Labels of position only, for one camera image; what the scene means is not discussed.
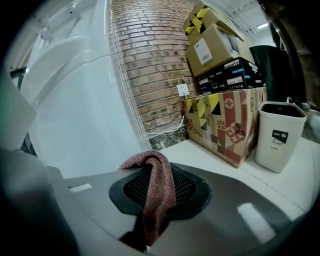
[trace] brick wall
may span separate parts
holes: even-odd
[[[197,1],[116,0],[112,11],[125,68],[144,128],[160,132],[182,119],[183,97],[176,85],[196,87],[187,59],[182,26]]]

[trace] white wall outlet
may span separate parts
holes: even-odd
[[[189,95],[189,90],[188,90],[188,86],[186,83],[177,84],[176,87],[178,88],[178,93],[179,93],[180,97]]]

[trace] pink towel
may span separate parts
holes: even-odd
[[[148,193],[143,208],[146,245],[152,245],[164,230],[166,211],[176,206],[174,177],[168,159],[157,151],[146,151],[130,157],[119,169],[152,165]]]

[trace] white wire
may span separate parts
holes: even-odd
[[[182,123],[184,122],[184,119],[185,119],[185,116],[182,117],[182,121],[181,123],[179,124],[178,128],[174,129],[174,130],[168,130],[168,131],[163,131],[163,132],[147,132],[146,134],[166,134],[166,133],[173,133],[175,131],[177,131],[181,126],[182,126]]]

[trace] patterned cardboard box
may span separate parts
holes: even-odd
[[[264,87],[225,91],[184,101],[189,138],[239,167],[256,146]]]

